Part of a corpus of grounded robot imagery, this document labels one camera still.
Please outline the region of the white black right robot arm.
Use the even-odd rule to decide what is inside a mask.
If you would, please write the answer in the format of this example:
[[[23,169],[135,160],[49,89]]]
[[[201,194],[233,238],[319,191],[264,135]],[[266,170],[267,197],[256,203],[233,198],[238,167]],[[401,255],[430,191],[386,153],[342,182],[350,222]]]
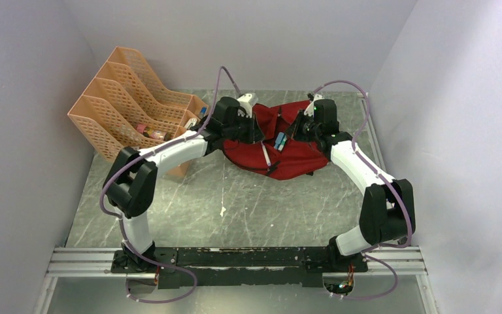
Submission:
[[[314,94],[309,105],[298,112],[287,134],[295,141],[313,142],[330,162],[351,178],[363,195],[357,225],[331,240],[335,248],[326,254],[331,269],[344,270],[354,254],[378,246],[393,247],[395,240],[411,238],[414,233],[412,185],[376,166],[349,133],[340,131],[333,100]]]

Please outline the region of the white green glue stick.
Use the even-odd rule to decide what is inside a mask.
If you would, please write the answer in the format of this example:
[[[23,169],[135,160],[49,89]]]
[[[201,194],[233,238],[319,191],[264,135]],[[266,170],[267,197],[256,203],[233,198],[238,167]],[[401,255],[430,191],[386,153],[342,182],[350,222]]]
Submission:
[[[281,143],[281,144],[278,146],[277,150],[278,150],[278,151],[280,151],[280,152],[282,152],[282,151],[283,151],[283,149],[284,149],[284,147],[285,147],[285,144],[286,144],[286,142]]]

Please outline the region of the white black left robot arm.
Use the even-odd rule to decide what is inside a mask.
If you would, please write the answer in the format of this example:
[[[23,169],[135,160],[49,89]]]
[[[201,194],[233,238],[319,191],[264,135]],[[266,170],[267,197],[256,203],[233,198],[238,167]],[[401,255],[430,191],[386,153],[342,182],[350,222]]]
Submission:
[[[254,93],[237,99],[221,97],[200,123],[182,135],[142,150],[123,148],[105,179],[99,205],[116,217],[129,264],[139,272],[156,266],[155,245],[149,233],[147,210],[158,177],[181,164],[220,150],[225,141],[255,143],[264,138],[253,107]]]

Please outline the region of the red student backpack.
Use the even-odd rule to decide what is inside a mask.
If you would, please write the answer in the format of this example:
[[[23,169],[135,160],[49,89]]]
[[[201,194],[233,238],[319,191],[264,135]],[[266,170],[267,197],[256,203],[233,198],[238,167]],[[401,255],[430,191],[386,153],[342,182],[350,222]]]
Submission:
[[[306,143],[287,139],[282,152],[273,145],[280,132],[286,131],[295,120],[298,111],[309,105],[308,100],[286,103],[274,107],[262,104],[254,105],[258,124],[265,134],[263,140],[272,162],[268,167],[260,143],[244,144],[227,140],[222,152],[237,167],[270,177],[276,180],[288,180],[323,168],[329,160],[318,150],[316,143]]]

